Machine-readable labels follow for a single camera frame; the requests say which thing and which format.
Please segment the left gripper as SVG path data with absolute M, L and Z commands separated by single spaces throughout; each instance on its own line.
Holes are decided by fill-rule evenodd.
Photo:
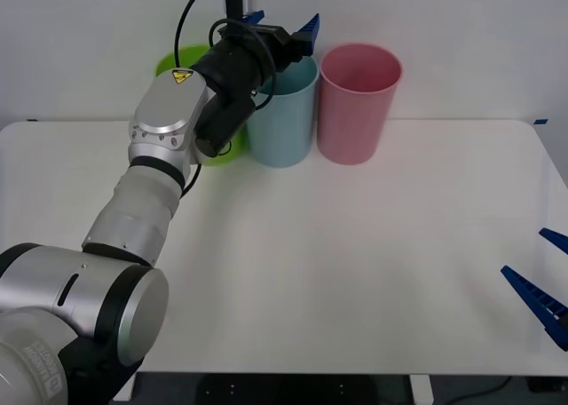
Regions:
M 259 25 L 264 18 L 264 11 L 259 10 L 245 15 L 245 31 L 241 37 L 243 60 L 241 71 L 247 73 L 270 73 L 270 53 L 275 70 L 282 72 L 291 63 L 302 57 L 311 57 L 320 30 L 320 15 L 315 14 L 302 28 L 289 33 L 284 27 Z

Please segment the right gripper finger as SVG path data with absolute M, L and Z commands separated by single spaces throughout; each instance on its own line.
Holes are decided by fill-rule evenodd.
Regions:
M 559 234 L 558 232 L 548 228 L 542 228 L 539 231 L 539 235 L 552 243 L 563 253 L 568 253 L 568 237 L 566 235 Z
M 567 306 L 525 279 L 509 266 L 501 273 L 539 320 L 545 332 L 563 351 L 567 350 Z

